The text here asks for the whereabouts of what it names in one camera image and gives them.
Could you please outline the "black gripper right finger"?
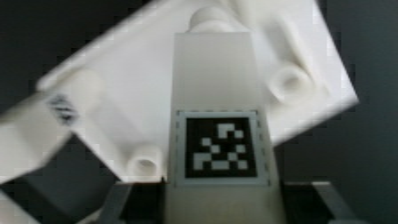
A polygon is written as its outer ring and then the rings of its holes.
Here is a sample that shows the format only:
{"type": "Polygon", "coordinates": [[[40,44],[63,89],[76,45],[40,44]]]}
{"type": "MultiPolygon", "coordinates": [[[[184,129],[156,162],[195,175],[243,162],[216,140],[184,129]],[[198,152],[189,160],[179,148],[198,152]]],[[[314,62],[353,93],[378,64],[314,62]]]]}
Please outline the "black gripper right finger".
{"type": "Polygon", "coordinates": [[[276,181],[280,224],[371,224],[346,203],[330,181],[276,181]]]}

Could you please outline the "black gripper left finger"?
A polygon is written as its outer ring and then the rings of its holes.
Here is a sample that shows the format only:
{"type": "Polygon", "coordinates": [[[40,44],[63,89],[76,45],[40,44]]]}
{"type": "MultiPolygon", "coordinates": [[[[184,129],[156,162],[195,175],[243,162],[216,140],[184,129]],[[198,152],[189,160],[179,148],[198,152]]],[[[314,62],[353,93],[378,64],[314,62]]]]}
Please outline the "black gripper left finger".
{"type": "Polygon", "coordinates": [[[163,224],[165,182],[122,183],[109,188],[95,224],[163,224]]]}

